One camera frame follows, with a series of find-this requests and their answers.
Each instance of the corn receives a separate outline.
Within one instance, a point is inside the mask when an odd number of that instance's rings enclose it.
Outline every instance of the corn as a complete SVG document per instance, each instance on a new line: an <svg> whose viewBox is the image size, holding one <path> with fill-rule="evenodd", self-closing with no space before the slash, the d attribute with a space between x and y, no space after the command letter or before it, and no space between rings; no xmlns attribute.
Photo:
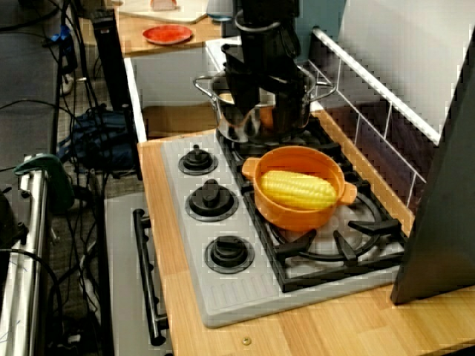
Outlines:
<svg viewBox="0 0 475 356"><path fill-rule="evenodd" d="M261 177L263 193L293 208L321 210L336 202L336 191L325 179L302 173L269 171Z"/></svg>

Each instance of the wooden countertop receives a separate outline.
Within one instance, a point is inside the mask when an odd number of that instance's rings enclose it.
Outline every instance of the wooden countertop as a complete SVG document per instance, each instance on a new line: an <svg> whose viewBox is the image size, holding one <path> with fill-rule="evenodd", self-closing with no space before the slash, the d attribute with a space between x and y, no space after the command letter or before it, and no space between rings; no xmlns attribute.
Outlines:
<svg viewBox="0 0 475 356"><path fill-rule="evenodd" d="M324 112L325 131L373 185L406 234L413 215ZM392 286L207 329L201 322L185 252L161 164L163 140L139 146L174 355L444 355L475 344L475 288L394 306ZM250 345L243 344L250 338Z"/></svg>
<svg viewBox="0 0 475 356"><path fill-rule="evenodd" d="M202 47L206 41L221 38L220 25L213 24L209 17L196 24L185 24L193 31L193 37L190 41L174 44L172 46L159 46L148 43L143 37L142 32L148 28L162 24L163 22L141 19L139 17L127 16L116 11L117 31L119 33L120 45L124 57L143 56L145 54L167 53L187 48ZM93 45L96 40L94 30L89 20L80 20L82 33L86 44Z"/></svg>

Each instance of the toy stove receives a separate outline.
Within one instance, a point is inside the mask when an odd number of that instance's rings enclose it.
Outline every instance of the toy stove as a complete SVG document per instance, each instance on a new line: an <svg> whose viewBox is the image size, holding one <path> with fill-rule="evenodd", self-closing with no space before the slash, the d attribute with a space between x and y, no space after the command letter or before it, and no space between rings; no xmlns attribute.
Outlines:
<svg viewBox="0 0 475 356"><path fill-rule="evenodd" d="M174 210L203 323L216 328L392 283L406 236L320 126L285 142L231 142L219 131L164 142ZM356 185L350 206L307 233L284 231L261 216L246 158L282 145L331 156Z"/></svg>

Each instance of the red plate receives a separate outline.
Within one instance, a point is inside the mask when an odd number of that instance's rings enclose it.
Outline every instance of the red plate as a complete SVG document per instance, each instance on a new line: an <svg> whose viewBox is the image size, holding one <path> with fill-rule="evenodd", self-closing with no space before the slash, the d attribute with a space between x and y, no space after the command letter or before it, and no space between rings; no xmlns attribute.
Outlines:
<svg viewBox="0 0 475 356"><path fill-rule="evenodd" d="M143 31L143 36L156 45L174 45L190 39L192 31L179 24L160 24Z"/></svg>

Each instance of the tile backsplash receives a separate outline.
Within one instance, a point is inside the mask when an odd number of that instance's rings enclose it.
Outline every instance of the tile backsplash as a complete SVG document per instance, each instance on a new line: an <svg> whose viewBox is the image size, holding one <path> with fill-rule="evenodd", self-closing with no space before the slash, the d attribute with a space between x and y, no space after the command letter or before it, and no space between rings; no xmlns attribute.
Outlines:
<svg viewBox="0 0 475 356"><path fill-rule="evenodd" d="M397 96L319 29L309 69L337 85L320 104L415 213L437 146L399 110L405 104Z"/></svg>

